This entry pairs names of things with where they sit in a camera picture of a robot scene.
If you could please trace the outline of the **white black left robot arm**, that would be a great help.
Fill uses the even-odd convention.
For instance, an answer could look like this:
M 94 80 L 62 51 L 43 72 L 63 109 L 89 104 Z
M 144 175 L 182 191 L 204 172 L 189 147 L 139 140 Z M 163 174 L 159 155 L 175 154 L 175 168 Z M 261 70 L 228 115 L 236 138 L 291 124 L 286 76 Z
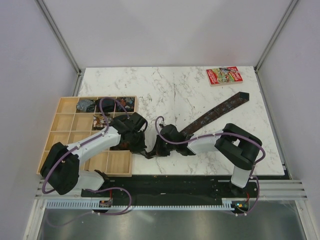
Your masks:
M 42 193 L 65 195 L 73 189 L 85 189 L 99 197 L 106 196 L 110 185 L 99 170 L 86 171 L 80 167 L 104 150 L 124 145 L 135 154 L 144 152 L 147 120 L 137 112 L 116 117 L 99 132 L 80 141 L 64 145 L 55 143 L 40 170 L 44 178 Z

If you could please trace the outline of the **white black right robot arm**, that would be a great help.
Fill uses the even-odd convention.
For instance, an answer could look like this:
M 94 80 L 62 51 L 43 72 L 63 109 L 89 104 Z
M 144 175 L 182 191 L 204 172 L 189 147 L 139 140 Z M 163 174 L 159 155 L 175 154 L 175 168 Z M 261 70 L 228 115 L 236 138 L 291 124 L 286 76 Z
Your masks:
M 159 130 L 155 125 L 157 136 L 167 147 L 175 149 L 183 156 L 194 156 L 207 152 L 220 152 L 233 164 L 229 191 L 235 197 L 247 191 L 247 183 L 253 177 L 257 163 L 266 157 L 259 138 L 233 123 L 228 123 L 217 132 L 189 137 L 183 136 L 170 124 Z

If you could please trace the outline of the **brown floral necktie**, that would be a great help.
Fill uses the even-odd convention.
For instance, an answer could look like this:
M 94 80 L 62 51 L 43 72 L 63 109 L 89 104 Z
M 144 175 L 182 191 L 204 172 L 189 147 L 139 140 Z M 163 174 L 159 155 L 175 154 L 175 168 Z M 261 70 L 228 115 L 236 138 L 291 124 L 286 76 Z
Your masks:
M 223 101 L 219 105 L 213 107 L 201 117 L 193 121 L 191 124 L 186 126 L 183 130 L 179 131 L 185 136 L 185 141 L 190 140 L 194 133 L 204 126 L 208 125 L 209 123 L 215 121 L 216 119 L 220 118 L 221 116 L 225 115 L 226 113 L 232 111 L 233 109 L 241 106 L 242 104 L 248 102 L 250 100 L 250 94 L 247 92 L 238 92 L 235 95 L 231 96 L 227 100 Z M 156 147 L 150 152 L 143 151 L 141 154 L 147 158 L 151 159 L 154 157 L 165 157 L 165 156 L 157 156 L 156 155 Z M 187 148 L 187 144 L 185 143 L 184 151 L 182 156 L 194 156 L 195 154 Z

